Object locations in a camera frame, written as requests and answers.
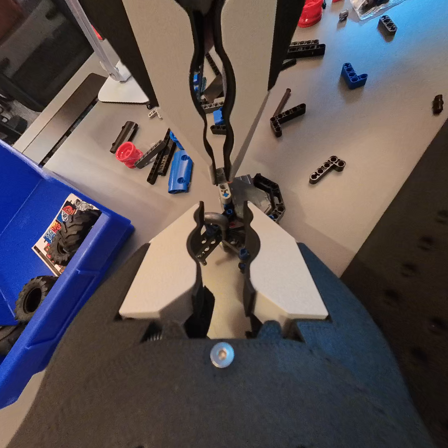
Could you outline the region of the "black rubber tire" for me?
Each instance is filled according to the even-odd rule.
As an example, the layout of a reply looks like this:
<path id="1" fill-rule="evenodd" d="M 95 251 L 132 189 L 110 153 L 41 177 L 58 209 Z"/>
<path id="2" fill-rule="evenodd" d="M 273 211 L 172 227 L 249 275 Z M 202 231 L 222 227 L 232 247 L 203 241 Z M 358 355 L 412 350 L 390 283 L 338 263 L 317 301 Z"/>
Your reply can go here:
<path id="1" fill-rule="evenodd" d="M 15 302 L 15 320 L 19 323 L 29 322 L 57 280 L 57 276 L 38 276 L 29 280 Z"/>
<path id="2" fill-rule="evenodd" d="M 26 323 L 0 327 L 0 355 L 6 356 L 24 331 Z"/>
<path id="3" fill-rule="evenodd" d="M 67 266 L 101 214 L 100 210 L 85 210 L 70 215 L 49 245 L 50 261 L 55 265 Z"/>

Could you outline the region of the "blue tagged plastic bin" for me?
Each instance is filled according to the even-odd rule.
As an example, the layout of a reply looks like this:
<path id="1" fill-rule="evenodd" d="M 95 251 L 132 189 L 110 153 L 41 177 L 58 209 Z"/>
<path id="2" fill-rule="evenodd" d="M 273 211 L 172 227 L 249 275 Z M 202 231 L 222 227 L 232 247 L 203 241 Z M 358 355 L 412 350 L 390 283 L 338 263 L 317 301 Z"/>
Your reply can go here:
<path id="1" fill-rule="evenodd" d="M 63 182 L 1 142 L 1 326 L 15 326 L 23 286 L 55 276 L 32 250 L 70 194 L 102 211 L 73 259 L 6 356 L 1 356 L 1 408 L 15 403 L 44 370 L 66 329 L 92 296 L 132 234 L 131 221 Z"/>

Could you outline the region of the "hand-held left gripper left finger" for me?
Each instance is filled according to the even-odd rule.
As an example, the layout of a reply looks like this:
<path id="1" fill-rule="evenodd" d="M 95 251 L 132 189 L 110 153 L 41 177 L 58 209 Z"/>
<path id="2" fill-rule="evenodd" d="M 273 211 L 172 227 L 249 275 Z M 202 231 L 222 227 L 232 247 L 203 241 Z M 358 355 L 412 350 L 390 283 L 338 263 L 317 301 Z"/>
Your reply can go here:
<path id="1" fill-rule="evenodd" d="M 121 317 L 187 320 L 193 314 L 202 278 L 192 241 L 203 219 L 204 203 L 200 201 L 150 240 L 120 306 Z"/>

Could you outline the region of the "black toy chassis assembly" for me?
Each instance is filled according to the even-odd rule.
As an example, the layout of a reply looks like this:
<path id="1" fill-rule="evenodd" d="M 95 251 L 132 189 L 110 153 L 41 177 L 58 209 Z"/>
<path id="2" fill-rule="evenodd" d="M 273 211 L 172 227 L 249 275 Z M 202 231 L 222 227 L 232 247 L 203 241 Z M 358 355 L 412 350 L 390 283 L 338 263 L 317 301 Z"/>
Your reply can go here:
<path id="1" fill-rule="evenodd" d="M 217 180 L 219 183 L 227 182 L 223 168 L 218 169 Z M 232 192 L 232 203 L 225 208 L 221 206 L 221 213 L 205 212 L 204 230 L 195 256 L 201 265 L 206 266 L 207 257 L 220 246 L 223 251 L 238 255 L 239 269 L 243 272 L 249 257 L 245 247 L 244 203 L 251 202 L 276 223 L 283 218 L 286 207 L 278 184 L 260 173 L 255 177 L 249 174 L 238 176 L 227 183 Z"/>

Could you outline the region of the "blue small L beam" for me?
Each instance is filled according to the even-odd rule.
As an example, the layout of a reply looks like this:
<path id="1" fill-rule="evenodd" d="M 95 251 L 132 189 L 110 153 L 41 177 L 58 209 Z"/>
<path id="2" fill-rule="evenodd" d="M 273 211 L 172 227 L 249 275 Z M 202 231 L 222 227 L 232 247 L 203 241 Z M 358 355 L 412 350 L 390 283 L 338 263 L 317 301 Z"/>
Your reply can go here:
<path id="1" fill-rule="evenodd" d="M 365 86 L 368 79 L 368 74 L 358 74 L 349 62 L 342 65 L 340 75 L 350 90 Z"/>

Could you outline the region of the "brown axle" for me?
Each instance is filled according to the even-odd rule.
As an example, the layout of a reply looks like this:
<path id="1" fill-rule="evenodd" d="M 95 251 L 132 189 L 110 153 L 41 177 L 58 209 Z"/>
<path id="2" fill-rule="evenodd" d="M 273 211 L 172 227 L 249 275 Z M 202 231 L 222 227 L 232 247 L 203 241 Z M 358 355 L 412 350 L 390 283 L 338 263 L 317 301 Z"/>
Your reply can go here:
<path id="1" fill-rule="evenodd" d="M 288 99 L 290 97 L 290 94 L 291 94 L 291 89 L 287 88 L 285 90 L 285 93 L 283 94 L 283 97 L 281 98 L 277 108 L 275 109 L 275 112 L 274 112 L 273 116 L 277 116 L 277 115 L 279 115 L 283 111 L 283 109 L 284 109 L 284 107 L 285 107 L 285 105 L 286 105 L 286 103 L 287 103 L 287 101 L 288 101 Z"/>

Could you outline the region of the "grey desk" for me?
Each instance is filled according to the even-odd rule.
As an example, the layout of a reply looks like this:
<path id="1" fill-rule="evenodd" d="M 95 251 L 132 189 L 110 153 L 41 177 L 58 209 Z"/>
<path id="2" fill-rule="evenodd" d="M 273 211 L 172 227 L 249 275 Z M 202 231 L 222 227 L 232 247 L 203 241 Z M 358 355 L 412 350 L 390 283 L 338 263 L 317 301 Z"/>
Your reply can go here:
<path id="1" fill-rule="evenodd" d="M 302 59 L 279 75 L 267 100 L 239 174 L 260 172 L 281 188 L 286 204 L 281 226 L 341 275 L 402 187 L 447 118 L 447 1 L 404 1 L 386 11 L 397 25 L 384 36 L 378 19 L 338 24 L 349 1 L 327 5 L 315 26 L 298 29 L 294 40 L 319 39 L 325 55 Z M 341 77 L 349 62 L 368 74 L 350 90 Z M 285 90 L 283 111 L 305 103 L 304 115 L 270 126 Z M 433 115 L 442 94 L 444 109 Z M 150 187 L 145 170 L 130 170 L 109 147 L 125 121 L 139 124 L 143 148 L 165 134 L 165 120 L 149 119 L 142 105 L 97 103 L 44 166 L 92 199 L 130 219 L 132 239 L 125 260 L 192 205 L 219 210 L 216 187 L 198 157 L 189 193 L 168 194 L 166 181 Z M 310 175 L 329 157 L 346 162 L 315 185 Z"/>

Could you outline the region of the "black large L beam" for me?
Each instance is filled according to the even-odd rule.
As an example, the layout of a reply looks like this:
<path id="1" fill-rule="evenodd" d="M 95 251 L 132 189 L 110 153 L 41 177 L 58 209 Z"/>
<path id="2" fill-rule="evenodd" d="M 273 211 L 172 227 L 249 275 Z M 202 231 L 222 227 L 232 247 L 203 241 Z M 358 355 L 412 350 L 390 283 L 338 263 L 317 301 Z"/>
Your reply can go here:
<path id="1" fill-rule="evenodd" d="M 306 104 L 302 103 L 285 111 L 279 112 L 276 115 L 273 115 L 270 118 L 270 126 L 274 136 L 277 138 L 281 137 L 282 136 L 281 125 L 304 115 L 305 112 L 306 112 Z"/>

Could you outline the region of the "black cylindrical panel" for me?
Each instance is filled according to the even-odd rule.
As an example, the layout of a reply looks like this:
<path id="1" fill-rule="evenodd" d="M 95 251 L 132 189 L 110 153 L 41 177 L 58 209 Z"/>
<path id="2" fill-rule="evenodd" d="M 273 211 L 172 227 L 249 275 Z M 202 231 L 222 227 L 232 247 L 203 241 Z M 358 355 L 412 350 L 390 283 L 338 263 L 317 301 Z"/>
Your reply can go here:
<path id="1" fill-rule="evenodd" d="M 116 154 L 117 149 L 126 142 L 133 142 L 133 139 L 138 131 L 138 124 L 134 121 L 126 121 L 122 126 L 117 138 L 110 148 L 110 153 Z"/>

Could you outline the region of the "black small L beam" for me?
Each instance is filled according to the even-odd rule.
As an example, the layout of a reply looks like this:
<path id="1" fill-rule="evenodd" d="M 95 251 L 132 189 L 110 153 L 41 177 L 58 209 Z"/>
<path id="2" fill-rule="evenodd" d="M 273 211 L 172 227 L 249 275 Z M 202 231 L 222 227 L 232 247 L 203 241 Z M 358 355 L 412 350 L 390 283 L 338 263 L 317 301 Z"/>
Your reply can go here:
<path id="1" fill-rule="evenodd" d="M 332 155 L 310 175 L 309 184 L 315 185 L 332 171 L 342 172 L 345 169 L 345 166 L 346 162 L 344 160 Z"/>

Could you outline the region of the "black rubber tyres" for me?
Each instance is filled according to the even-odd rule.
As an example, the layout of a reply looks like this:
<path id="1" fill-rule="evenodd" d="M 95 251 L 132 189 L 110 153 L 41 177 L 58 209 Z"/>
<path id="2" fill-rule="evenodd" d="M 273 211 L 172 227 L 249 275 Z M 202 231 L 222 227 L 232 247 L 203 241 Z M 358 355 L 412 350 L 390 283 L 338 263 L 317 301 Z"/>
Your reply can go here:
<path id="1" fill-rule="evenodd" d="M 70 215 L 74 215 L 76 212 L 85 210 L 99 210 L 92 204 L 80 199 L 74 194 L 70 194 L 65 199 L 63 205 L 59 209 L 56 217 L 51 221 L 50 225 L 38 239 L 38 241 L 32 247 L 32 250 L 44 261 L 53 275 L 59 277 L 68 266 L 55 265 L 50 261 L 48 257 L 49 245 L 52 242 L 54 236 L 61 229 L 62 223 L 67 220 Z"/>

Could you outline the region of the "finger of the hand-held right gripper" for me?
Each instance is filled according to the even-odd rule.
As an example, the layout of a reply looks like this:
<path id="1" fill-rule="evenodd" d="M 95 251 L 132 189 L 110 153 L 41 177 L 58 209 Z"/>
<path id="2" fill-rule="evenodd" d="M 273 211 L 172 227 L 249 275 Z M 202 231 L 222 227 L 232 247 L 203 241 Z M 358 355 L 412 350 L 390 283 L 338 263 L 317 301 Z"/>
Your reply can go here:
<path id="1" fill-rule="evenodd" d="M 212 159 L 204 145 L 204 118 L 192 99 L 194 54 L 191 22 L 172 0 L 125 0 L 123 5 L 163 119 L 187 153 L 207 172 Z"/>
<path id="2" fill-rule="evenodd" d="M 236 176 L 269 96 L 276 12 L 275 0 L 231 0 L 223 5 L 222 43 L 235 79 L 228 177 Z"/>

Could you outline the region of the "book stand with white base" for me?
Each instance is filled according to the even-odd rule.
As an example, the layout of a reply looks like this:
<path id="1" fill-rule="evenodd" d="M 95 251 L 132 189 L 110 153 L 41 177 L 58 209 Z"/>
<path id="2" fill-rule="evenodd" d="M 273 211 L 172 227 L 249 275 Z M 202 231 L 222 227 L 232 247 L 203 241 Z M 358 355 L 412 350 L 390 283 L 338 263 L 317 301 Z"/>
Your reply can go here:
<path id="1" fill-rule="evenodd" d="M 111 104 L 146 104 L 148 97 L 139 87 L 129 69 L 121 62 L 110 43 L 92 25 L 81 4 L 77 0 L 65 0 L 70 13 L 74 16 L 81 31 L 108 78 L 98 93 L 102 103 Z"/>

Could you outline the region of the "small clear plastic bag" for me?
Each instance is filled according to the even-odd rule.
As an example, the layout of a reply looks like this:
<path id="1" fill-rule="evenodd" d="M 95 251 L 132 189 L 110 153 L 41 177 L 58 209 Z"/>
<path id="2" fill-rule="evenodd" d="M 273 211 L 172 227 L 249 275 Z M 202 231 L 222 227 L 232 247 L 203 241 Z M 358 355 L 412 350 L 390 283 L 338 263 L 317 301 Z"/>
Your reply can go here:
<path id="1" fill-rule="evenodd" d="M 376 13 L 389 0 L 351 0 L 350 4 L 360 20 L 366 19 L 369 15 Z"/>

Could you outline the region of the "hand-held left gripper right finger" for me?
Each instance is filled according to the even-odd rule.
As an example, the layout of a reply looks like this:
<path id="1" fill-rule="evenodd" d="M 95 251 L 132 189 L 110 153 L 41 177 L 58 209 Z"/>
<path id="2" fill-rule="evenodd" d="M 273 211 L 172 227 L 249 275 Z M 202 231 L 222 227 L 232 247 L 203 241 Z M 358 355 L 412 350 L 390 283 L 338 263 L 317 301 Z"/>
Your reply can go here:
<path id="1" fill-rule="evenodd" d="M 244 311 L 285 332 L 294 320 L 325 320 L 328 310 L 294 237 L 253 203 L 244 203 Z"/>

